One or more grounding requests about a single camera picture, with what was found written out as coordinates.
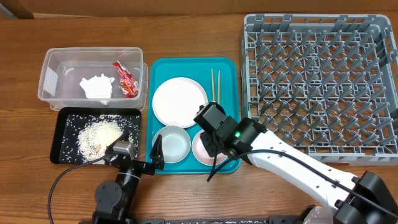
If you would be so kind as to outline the grey small bowl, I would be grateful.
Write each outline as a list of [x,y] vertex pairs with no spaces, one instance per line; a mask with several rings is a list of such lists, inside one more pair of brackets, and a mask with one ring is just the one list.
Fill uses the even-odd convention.
[[158,135],[162,136],[162,151],[165,163],[180,162],[188,155],[191,140],[186,130],[178,126],[165,126],[155,134],[152,145],[154,145]]

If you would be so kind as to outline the white napkin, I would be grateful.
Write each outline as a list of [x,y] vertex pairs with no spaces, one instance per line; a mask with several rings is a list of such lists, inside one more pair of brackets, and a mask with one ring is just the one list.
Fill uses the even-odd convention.
[[89,80],[82,78],[80,86],[85,92],[86,98],[100,99],[100,103],[107,105],[113,92],[112,84],[114,81],[114,77],[107,77],[102,73],[100,77],[95,75]]

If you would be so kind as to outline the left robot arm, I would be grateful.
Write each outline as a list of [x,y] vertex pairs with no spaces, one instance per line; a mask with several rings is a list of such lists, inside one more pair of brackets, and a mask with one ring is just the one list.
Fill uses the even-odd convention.
[[129,212],[134,201],[141,176],[154,175],[165,166],[162,136],[155,139],[150,152],[151,162],[134,158],[134,145],[128,141],[125,131],[105,150],[105,163],[119,169],[116,180],[103,182],[95,192],[96,209],[92,223],[135,223]]

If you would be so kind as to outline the red sauce packet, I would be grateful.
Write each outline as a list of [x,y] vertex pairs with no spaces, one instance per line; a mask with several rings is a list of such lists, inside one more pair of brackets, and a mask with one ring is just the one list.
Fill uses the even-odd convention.
[[119,73],[119,82],[122,92],[126,98],[134,98],[139,93],[139,82],[119,61],[113,63]]

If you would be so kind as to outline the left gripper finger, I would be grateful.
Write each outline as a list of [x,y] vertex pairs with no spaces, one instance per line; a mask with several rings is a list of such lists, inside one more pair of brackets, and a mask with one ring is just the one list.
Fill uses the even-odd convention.
[[153,143],[152,150],[149,154],[151,164],[155,169],[163,170],[165,166],[164,153],[162,150],[162,135],[158,135]]
[[112,142],[107,148],[106,148],[106,152],[111,152],[113,150],[114,145],[118,142],[118,141],[125,141],[128,139],[128,130],[123,131],[122,135],[120,135],[120,137],[118,137],[114,142]]

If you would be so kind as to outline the pink bowl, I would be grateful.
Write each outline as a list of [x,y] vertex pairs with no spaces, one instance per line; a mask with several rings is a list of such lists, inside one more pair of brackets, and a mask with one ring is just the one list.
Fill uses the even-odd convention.
[[212,166],[214,158],[210,157],[205,150],[205,147],[200,139],[200,134],[204,133],[203,130],[199,131],[192,141],[192,151],[195,158],[206,166]]

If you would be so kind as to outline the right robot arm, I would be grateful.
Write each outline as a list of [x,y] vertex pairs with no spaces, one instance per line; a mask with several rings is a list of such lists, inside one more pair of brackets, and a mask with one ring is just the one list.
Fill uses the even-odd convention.
[[370,171],[361,177],[332,168],[288,145],[251,118],[240,122],[211,101],[201,105],[194,122],[210,157],[228,157],[210,172],[213,177],[241,159],[290,182],[319,204],[309,206],[302,223],[397,223],[397,203],[384,181]]

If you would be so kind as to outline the cooked rice pile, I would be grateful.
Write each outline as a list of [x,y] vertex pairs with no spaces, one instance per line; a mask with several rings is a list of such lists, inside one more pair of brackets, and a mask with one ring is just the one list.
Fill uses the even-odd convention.
[[118,114],[70,114],[66,118],[59,161],[82,164],[104,156],[106,148],[126,130],[137,157],[141,116]]

